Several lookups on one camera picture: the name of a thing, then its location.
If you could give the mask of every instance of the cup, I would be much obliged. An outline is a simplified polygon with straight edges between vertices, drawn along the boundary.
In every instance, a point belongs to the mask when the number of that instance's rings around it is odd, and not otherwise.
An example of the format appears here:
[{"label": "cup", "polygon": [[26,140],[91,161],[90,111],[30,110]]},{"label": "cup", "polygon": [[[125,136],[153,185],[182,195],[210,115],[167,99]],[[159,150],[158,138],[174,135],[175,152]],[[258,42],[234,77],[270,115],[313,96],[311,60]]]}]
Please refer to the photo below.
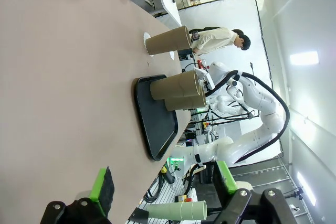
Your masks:
[{"label": "cup", "polygon": [[145,42],[150,55],[191,48],[191,39],[186,26],[148,38]]},{"label": "cup", "polygon": [[166,109],[168,111],[173,111],[204,108],[206,106],[205,93],[201,86],[199,88],[201,90],[199,95],[164,99]]},{"label": "cup", "polygon": [[149,218],[166,220],[205,220],[206,202],[176,202],[168,204],[151,204],[146,209]]},{"label": "cup", "polygon": [[191,97],[200,94],[200,85],[195,70],[179,73],[151,83],[154,100],[172,97]]}]

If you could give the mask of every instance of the green light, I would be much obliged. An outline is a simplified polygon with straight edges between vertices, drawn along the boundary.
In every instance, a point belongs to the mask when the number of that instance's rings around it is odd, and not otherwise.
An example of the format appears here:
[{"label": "green light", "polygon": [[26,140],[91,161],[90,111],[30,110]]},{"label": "green light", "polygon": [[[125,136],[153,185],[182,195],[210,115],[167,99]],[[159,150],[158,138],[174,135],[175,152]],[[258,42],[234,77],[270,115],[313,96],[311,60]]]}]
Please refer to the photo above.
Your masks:
[{"label": "green light", "polygon": [[173,161],[184,161],[184,158],[174,158],[174,157],[172,157],[170,160],[171,160],[172,162],[173,162]]}]

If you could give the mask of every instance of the red object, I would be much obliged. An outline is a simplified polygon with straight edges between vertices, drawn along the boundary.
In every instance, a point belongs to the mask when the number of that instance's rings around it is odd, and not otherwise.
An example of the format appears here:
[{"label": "red object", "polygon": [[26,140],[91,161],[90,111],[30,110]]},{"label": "red object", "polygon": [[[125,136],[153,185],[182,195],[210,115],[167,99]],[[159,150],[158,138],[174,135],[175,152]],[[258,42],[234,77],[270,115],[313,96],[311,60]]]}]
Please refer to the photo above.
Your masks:
[{"label": "red object", "polygon": [[197,63],[198,63],[198,68],[204,69],[203,66],[202,66],[202,61],[201,60],[198,60]]}]

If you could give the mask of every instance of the person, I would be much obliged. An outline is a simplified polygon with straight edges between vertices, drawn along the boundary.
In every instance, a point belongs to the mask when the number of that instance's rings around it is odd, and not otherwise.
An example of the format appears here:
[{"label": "person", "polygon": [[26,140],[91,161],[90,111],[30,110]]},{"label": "person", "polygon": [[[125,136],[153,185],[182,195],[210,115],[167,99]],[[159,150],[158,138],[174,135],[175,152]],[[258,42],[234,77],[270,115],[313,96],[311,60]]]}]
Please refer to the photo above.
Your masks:
[{"label": "person", "polygon": [[249,49],[250,39],[242,30],[229,30],[225,27],[205,27],[204,29],[193,29],[189,33],[197,31],[199,40],[194,40],[192,45],[193,53],[196,55],[207,54],[225,46],[234,45],[241,50]]}]

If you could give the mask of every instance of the brown paper cup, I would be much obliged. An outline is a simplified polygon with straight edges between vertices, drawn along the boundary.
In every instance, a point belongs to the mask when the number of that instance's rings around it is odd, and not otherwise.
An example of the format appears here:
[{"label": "brown paper cup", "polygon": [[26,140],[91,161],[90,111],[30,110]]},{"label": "brown paper cup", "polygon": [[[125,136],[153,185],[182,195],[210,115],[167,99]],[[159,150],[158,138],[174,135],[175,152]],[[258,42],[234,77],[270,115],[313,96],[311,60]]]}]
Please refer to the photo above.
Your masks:
[{"label": "brown paper cup", "polygon": [[200,94],[200,85],[195,70],[170,76],[151,83],[154,100],[172,97],[191,97]]},{"label": "brown paper cup", "polygon": [[191,40],[186,26],[182,26],[146,40],[150,55],[191,48]]},{"label": "brown paper cup", "polygon": [[206,106],[205,93],[202,87],[200,87],[201,93],[193,97],[176,97],[164,99],[164,104],[168,111],[173,110],[188,110],[204,108]]}]

